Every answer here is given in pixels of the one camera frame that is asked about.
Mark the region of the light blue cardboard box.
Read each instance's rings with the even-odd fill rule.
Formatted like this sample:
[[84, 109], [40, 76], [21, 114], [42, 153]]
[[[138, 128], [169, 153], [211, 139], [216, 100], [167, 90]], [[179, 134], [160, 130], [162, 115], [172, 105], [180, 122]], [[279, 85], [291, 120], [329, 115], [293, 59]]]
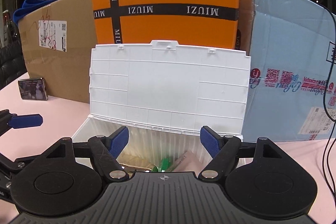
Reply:
[[240, 48], [251, 58], [245, 141], [329, 137], [335, 118], [334, 19], [310, 0], [240, 0]]

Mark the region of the white plastic storage box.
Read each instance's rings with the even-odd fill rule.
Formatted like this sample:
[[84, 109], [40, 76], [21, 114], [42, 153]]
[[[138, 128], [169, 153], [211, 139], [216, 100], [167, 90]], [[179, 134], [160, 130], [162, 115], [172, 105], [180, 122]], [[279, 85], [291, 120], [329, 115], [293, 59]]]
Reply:
[[242, 136], [250, 68], [244, 51], [175, 40], [97, 45], [89, 70], [90, 114], [73, 140], [125, 126], [128, 155], [160, 165], [190, 151], [207, 165], [201, 128]]

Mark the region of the brown cardboard box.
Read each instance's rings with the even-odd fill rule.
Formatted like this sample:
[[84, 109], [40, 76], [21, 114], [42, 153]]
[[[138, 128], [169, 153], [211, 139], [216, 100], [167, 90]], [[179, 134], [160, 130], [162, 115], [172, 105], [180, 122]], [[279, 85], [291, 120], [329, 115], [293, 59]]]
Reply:
[[54, 1], [20, 19], [18, 29], [29, 76], [45, 79], [50, 96], [89, 102], [92, 0]]

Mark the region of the blue cloth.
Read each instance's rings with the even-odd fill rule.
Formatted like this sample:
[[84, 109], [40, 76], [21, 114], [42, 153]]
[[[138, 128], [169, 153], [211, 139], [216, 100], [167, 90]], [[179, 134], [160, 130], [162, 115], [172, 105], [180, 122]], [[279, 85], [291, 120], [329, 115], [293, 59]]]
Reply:
[[27, 14], [40, 9], [56, 0], [24, 0], [21, 8], [17, 9], [13, 13], [13, 21], [18, 26], [18, 22], [24, 18]]

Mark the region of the orange MIUZI box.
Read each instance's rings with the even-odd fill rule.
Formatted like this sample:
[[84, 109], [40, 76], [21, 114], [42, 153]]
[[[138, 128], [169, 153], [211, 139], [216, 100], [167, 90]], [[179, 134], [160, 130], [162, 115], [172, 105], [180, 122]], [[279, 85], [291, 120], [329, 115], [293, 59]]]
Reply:
[[92, 7], [99, 44], [236, 44], [239, 0], [92, 0]]

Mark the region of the black leather chair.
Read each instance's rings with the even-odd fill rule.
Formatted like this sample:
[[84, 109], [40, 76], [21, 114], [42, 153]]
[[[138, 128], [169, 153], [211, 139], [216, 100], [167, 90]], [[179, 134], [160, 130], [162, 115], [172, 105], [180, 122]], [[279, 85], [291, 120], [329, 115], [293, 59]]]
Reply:
[[3, 89], [27, 72], [19, 40], [1, 48], [0, 88]]

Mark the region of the green item in box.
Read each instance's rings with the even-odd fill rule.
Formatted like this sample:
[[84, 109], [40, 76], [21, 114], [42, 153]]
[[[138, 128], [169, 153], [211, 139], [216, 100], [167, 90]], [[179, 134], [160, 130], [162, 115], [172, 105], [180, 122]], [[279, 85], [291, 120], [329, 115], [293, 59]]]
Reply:
[[152, 172], [166, 172], [171, 166], [171, 161], [168, 157], [164, 157], [158, 166], [152, 168]]

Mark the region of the pink item in box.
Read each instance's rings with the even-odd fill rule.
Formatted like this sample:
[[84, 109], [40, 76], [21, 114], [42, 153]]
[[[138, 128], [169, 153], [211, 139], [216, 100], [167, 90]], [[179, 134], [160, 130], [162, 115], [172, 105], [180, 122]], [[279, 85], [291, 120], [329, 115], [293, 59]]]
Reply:
[[194, 172], [196, 176], [202, 169], [202, 163], [190, 151], [185, 152], [171, 166], [172, 172]]

